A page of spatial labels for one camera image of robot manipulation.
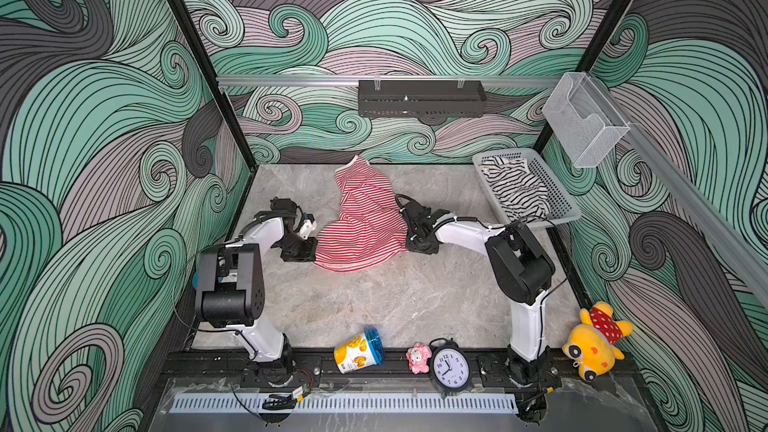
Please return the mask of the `red white striped tank top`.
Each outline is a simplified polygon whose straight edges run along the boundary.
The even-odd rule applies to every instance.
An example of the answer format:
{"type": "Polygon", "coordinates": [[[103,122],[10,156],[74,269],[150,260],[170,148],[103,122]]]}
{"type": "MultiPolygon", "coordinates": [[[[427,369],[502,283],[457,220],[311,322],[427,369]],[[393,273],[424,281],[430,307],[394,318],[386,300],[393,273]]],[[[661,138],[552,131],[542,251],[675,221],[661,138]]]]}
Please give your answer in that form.
{"type": "Polygon", "coordinates": [[[390,180],[360,156],[334,172],[339,217],[318,234],[315,264],[337,273],[379,265],[406,250],[407,225],[390,180]]]}

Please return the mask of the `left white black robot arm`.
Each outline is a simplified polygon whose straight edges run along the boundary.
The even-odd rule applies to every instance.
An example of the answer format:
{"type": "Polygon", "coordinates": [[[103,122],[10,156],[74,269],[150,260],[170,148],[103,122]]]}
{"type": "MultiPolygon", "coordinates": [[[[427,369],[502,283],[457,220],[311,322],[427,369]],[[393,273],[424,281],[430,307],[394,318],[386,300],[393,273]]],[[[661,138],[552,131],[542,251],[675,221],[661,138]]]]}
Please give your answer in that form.
{"type": "Polygon", "coordinates": [[[289,341],[264,312],[263,259],[271,250],[286,263],[316,260],[314,216],[289,198],[275,197],[270,208],[228,242],[203,249],[196,257],[195,313],[216,333],[231,333],[257,363],[285,361],[289,341]]]}

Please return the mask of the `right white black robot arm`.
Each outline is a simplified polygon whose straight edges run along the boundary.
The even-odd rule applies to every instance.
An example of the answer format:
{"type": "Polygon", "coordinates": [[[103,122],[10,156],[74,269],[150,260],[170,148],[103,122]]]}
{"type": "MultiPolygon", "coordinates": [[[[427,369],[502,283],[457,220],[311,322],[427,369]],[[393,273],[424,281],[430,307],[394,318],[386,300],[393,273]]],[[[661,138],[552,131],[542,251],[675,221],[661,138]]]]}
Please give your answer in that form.
{"type": "Polygon", "coordinates": [[[532,382],[547,349],[545,300],[555,265],[529,227],[519,221],[486,225],[476,217],[433,210],[412,199],[398,209],[407,226],[408,251],[434,255],[448,244],[489,260],[497,286],[511,301],[511,378],[519,384],[532,382]]]}

